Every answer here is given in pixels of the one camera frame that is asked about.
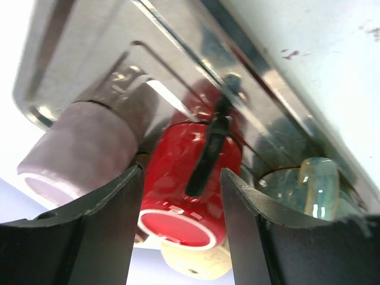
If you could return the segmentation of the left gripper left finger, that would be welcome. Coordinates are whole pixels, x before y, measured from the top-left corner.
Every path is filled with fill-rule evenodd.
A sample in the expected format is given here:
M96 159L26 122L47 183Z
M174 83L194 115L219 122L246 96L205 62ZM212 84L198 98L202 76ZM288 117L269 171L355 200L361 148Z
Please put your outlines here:
M125 284L143 189L136 165L32 220L1 224L1 283Z

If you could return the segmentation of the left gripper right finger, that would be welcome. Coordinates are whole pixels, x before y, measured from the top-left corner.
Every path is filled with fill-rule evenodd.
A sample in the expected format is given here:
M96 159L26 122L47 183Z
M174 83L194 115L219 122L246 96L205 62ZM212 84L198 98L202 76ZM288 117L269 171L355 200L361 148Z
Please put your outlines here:
M236 284L378 284L379 216L324 221L221 171Z

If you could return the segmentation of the red mug black handle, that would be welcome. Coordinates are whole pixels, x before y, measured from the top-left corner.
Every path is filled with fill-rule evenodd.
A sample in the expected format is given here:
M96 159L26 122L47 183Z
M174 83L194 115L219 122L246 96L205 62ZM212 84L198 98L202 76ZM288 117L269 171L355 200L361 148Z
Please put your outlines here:
M208 122L170 126L149 162L138 226L183 249L208 250L226 237L220 173L240 173L232 105L220 98Z

